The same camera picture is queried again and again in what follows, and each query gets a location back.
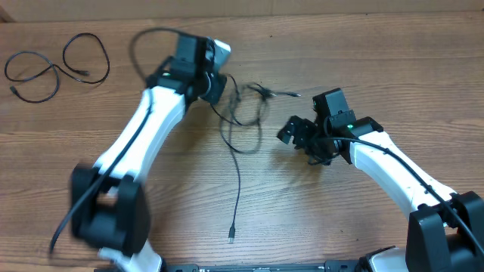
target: white arm segment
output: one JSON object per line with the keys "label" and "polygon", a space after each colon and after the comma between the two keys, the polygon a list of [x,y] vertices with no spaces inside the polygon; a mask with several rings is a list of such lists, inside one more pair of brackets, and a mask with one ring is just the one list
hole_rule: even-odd
{"label": "white arm segment", "polygon": [[124,256],[120,251],[102,248],[99,258],[112,261],[118,268],[126,272],[160,272],[163,259],[153,250],[150,242],[146,241],[143,249],[133,256]]}
{"label": "white arm segment", "polygon": [[408,272],[405,248],[393,248],[380,252],[370,259],[373,272]]}
{"label": "white arm segment", "polygon": [[151,164],[166,136],[185,115],[184,95],[177,94],[170,88],[157,86],[151,90],[144,90],[141,103],[123,133],[94,164],[94,167],[100,168],[99,174],[103,174],[109,168],[138,129],[150,105],[149,91],[153,92],[153,111],[126,155],[110,173],[113,178],[123,178],[124,175],[130,174],[135,178],[135,182],[146,181]]}
{"label": "white arm segment", "polygon": [[[392,142],[386,132],[374,131],[362,135],[359,139],[389,148],[390,151],[404,159],[445,201],[451,199],[451,193],[455,193],[453,189],[439,183],[412,162]],[[426,193],[425,188],[420,185],[414,176],[390,155],[385,155],[383,151],[359,143],[351,143],[349,152],[351,161],[356,168],[367,173],[388,193],[390,198],[400,207],[407,220],[410,213],[417,211],[420,204],[429,206],[439,204],[439,201],[431,194]]]}

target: wooden wall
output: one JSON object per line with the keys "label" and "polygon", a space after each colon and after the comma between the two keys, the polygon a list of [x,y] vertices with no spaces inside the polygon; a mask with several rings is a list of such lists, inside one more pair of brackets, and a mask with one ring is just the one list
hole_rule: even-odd
{"label": "wooden wall", "polygon": [[0,0],[7,21],[481,11],[484,0]]}

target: cable connector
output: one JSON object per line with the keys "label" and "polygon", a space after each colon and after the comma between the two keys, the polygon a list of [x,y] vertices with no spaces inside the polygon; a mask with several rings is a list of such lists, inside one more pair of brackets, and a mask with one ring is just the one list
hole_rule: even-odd
{"label": "cable connector", "polygon": [[235,222],[232,222],[232,227],[230,227],[230,231],[228,232],[228,243],[233,244],[235,240]]}
{"label": "cable connector", "polygon": [[14,86],[10,86],[10,91],[12,91],[15,95],[18,94],[17,88],[15,88]]}
{"label": "cable connector", "polygon": [[91,74],[89,71],[85,70],[76,70],[75,72],[83,76],[89,76]]}

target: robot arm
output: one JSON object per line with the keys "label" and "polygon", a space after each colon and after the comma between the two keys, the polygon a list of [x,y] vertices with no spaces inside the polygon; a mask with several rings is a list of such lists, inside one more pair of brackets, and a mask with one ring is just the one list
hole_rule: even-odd
{"label": "robot arm", "polygon": [[[351,271],[484,270],[479,249],[484,243],[484,201],[477,194],[457,194],[430,177],[381,125],[370,117],[357,120],[341,89],[315,96],[313,101],[316,120],[292,116],[278,138],[288,144],[293,137],[296,149],[304,149],[316,161],[312,164],[330,165],[341,155],[372,177],[408,220],[406,249],[391,247],[367,254]],[[458,232],[446,235],[445,227],[458,227]]]}
{"label": "robot arm", "polygon": [[[92,168],[78,165],[71,178],[72,206],[81,202],[81,208],[73,209],[73,235],[100,249],[100,258],[125,272],[160,271],[162,258],[147,240],[147,174],[191,103],[201,98],[217,104],[227,82],[219,70],[231,53],[230,46],[208,37],[178,34],[175,56],[146,78],[141,103],[122,134]],[[97,201],[98,194],[108,192],[117,196],[114,206]],[[88,200],[84,200],[86,194],[91,196]]]}

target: wood grain surface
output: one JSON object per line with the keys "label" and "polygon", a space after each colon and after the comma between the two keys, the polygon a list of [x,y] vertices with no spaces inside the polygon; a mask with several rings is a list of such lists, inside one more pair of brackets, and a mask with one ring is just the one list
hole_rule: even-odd
{"label": "wood grain surface", "polygon": [[[1,271],[90,271],[105,264],[69,231],[52,256],[48,243],[69,208],[74,166],[93,163],[139,103],[143,84],[127,45],[151,26],[226,41],[233,55],[224,71],[239,83],[302,95],[270,100],[262,150],[237,156],[242,194],[233,245],[227,235],[237,176],[217,117],[197,102],[170,133],[147,183],[150,240],[169,263],[307,263],[405,246],[405,217],[366,174],[341,158],[330,167],[308,166],[306,156],[275,137],[292,115],[314,118],[312,96],[335,87],[344,89],[357,117],[376,119],[434,178],[484,196],[484,13],[7,23],[0,25],[2,63],[32,50],[61,64],[65,43],[93,32],[106,46],[111,74],[96,86],[61,75],[58,94],[43,104],[20,101],[0,76]],[[172,52],[174,41],[170,34],[142,39],[137,54],[146,73]],[[93,79],[106,69],[91,39],[76,40],[67,61]],[[21,56],[9,73],[30,76],[44,67]],[[35,99],[54,84],[49,73],[17,87]],[[246,97],[241,119],[253,115],[256,99]],[[254,131],[234,136],[241,149],[255,139]]]}
{"label": "wood grain surface", "polygon": [[482,0],[0,0],[8,22],[481,11]]}

